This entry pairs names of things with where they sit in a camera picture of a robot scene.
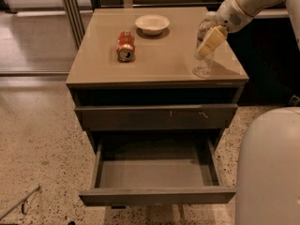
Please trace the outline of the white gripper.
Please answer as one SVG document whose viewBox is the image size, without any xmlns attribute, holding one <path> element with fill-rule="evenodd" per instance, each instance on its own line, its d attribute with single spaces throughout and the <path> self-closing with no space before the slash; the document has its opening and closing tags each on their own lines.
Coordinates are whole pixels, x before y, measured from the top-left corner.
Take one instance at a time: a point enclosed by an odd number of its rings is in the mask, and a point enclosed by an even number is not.
<svg viewBox="0 0 300 225">
<path fill-rule="evenodd" d="M 235 0 L 225 0 L 217 10 L 216 21 L 219 26 L 210 28 L 195 52 L 195 58 L 203 60 L 220 46 L 228 33 L 235 33 L 243 29 L 252 21 L 237 5 Z"/>
</svg>

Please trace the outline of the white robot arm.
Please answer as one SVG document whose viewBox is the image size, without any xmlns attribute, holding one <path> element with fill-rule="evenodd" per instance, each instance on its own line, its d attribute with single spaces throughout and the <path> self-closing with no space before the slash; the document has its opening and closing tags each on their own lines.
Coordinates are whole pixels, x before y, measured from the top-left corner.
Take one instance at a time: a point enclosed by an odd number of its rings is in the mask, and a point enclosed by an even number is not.
<svg viewBox="0 0 300 225">
<path fill-rule="evenodd" d="M 265 8 L 283 2 L 300 38 L 300 0 L 225 0 L 194 56 L 203 60 Z M 240 145 L 235 225 L 300 225 L 300 112 L 285 107 L 266 112 L 248 127 Z"/>
</svg>

